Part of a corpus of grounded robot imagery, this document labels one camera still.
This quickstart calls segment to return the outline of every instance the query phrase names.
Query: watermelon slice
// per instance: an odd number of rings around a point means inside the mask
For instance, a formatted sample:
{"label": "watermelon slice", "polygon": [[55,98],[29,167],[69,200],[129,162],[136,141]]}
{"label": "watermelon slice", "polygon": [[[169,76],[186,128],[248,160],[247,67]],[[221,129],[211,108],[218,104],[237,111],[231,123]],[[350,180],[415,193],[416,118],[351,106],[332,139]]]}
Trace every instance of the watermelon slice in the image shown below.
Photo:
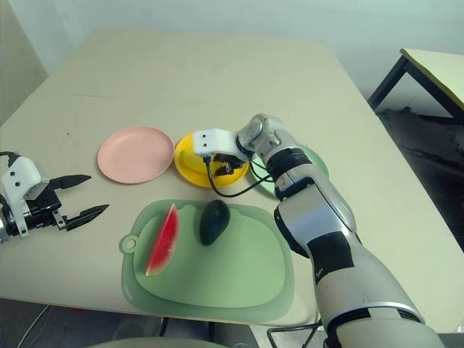
{"label": "watermelon slice", "polygon": [[173,204],[154,239],[150,256],[146,262],[145,276],[154,276],[166,268],[173,256],[178,232],[179,216]]}

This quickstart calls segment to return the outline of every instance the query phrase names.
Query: beige table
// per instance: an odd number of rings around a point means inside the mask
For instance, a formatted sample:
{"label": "beige table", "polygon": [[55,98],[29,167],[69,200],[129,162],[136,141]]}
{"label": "beige table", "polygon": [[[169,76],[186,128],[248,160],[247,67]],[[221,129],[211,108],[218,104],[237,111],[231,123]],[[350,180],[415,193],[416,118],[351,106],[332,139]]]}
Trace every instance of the beige table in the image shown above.
{"label": "beige table", "polygon": [[[464,56],[422,49],[401,49],[401,57],[369,97],[373,110],[408,73],[460,124],[464,122]],[[440,122],[442,117],[428,117]]]}
{"label": "beige table", "polygon": [[[395,274],[429,325],[454,331],[464,315],[464,255],[450,230],[334,54],[319,41],[282,38],[93,34],[0,128],[0,146],[40,162],[50,176],[93,176],[60,192],[64,213],[110,206],[69,233],[47,228],[3,245],[0,297],[140,312],[121,289],[119,241],[153,201],[215,195],[182,180],[174,167],[141,185],[112,182],[96,166],[100,145],[134,125],[161,128],[174,141],[196,129],[237,130],[258,112],[283,118],[322,156],[366,247]],[[248,184],[242,180],[230,192]],[[276,206],[258,191],[228,202],[269,212]],[[293,261],[294,303],[272,325],[317,315],[312,267],[295,254]]]}

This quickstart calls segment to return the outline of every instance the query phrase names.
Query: avocado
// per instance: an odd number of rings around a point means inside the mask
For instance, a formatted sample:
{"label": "avocado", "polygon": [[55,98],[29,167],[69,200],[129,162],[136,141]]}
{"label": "avocado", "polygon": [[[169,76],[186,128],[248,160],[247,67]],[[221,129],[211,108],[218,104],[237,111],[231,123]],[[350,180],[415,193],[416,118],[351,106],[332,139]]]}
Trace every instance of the avocado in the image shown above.
{"label": "avocado", "polygon": [[205,246],[211,245],[227,228],[231,220],[231,211],[227,204],[216,199],[207,204],[200,220],[200,240]]}

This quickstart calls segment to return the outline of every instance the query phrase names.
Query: floor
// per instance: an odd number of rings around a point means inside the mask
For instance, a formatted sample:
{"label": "floor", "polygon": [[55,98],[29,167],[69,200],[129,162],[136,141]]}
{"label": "floor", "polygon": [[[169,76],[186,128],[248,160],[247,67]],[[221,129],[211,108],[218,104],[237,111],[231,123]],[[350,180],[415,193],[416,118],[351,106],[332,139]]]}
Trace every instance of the floor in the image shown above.
{"label": "floor", "polygon": [[464,126],[409,108],[378,116],[464,251]]}
{"label": "floor", "polygon": [[[42,304],[0,299],[0,348],[16,347],[44,307]],[[158,317],[51,306],[34,325],[21,347],[81,348],[116,339],[158,336],[160,328]],[[226,347],[271,348],[267,329],[264,326],[218,323],[215,342]],[[276,333],[274,337],[279,348],[301,347],[308,333]],[[204,322],[169,319],[165,336],[206,341],[210,332]],[[321,348],[325,338],[324,331],[318,331],[308,347]]]}

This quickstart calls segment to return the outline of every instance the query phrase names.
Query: pink plate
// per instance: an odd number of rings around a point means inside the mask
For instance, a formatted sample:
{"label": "pink plate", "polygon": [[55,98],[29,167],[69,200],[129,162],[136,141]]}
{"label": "pink plate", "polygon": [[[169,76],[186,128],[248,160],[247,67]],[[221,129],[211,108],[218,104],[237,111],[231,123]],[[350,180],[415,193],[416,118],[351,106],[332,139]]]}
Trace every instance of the pink plate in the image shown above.
{"label": "pink plate", "polygon": [[120,183],[143,183],[156,178],[173,161],[174,144],[151,127],[133,127],[110,136],[101,145],[97,162],[108,178]]}

